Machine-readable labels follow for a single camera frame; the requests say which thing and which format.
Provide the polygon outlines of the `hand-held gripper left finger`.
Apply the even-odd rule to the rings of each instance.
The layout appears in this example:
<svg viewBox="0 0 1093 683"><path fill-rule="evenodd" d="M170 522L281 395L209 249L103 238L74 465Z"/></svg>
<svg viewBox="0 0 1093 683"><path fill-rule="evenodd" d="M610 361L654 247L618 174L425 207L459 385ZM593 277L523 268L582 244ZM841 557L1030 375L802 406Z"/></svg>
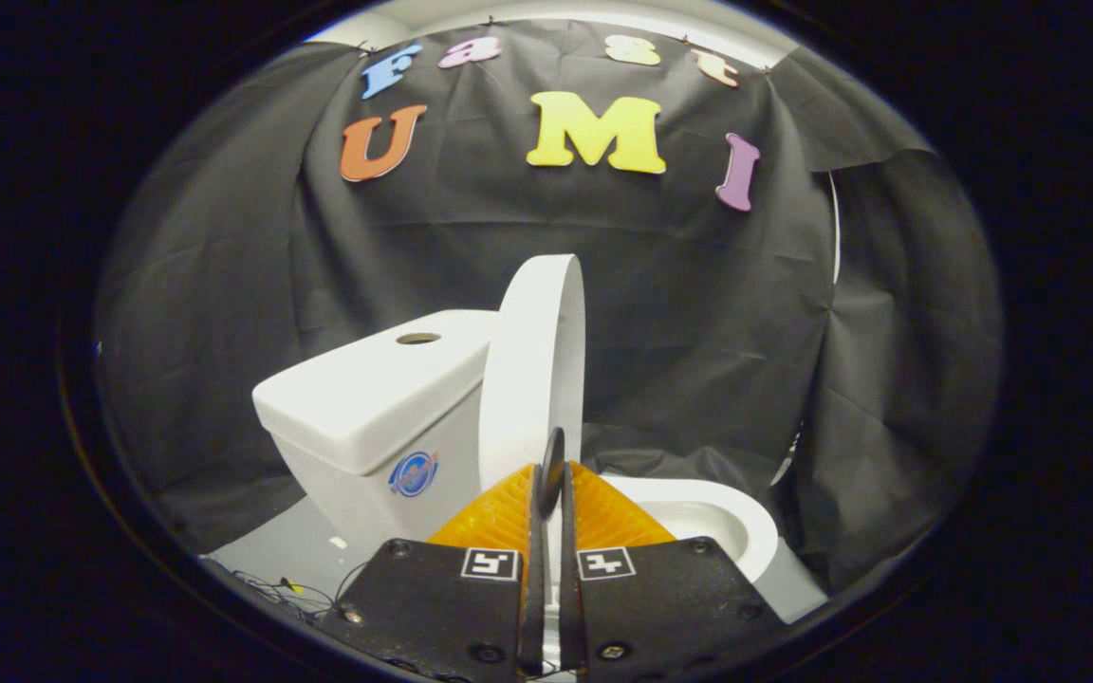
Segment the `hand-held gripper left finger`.
<svg viewBox="0 0 1093 683"><path fill-rule="evenodd" d="M433 680L544 670L542 468L487 488L428 541L390 539L318 621L357 652Z"/></svg>

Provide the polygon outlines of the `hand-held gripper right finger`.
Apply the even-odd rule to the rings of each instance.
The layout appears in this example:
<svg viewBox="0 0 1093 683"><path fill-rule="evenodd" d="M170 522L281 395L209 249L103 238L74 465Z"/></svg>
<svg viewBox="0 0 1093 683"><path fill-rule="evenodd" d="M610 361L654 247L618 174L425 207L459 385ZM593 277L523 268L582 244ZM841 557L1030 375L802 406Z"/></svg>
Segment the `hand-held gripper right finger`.
<svg viewBox="0 0 1093 683"><path fill-rule="evenodd" d="M580 464L561 480L561 666L581 680L701 680L786 626L712 535L679 537Z"/></svg>

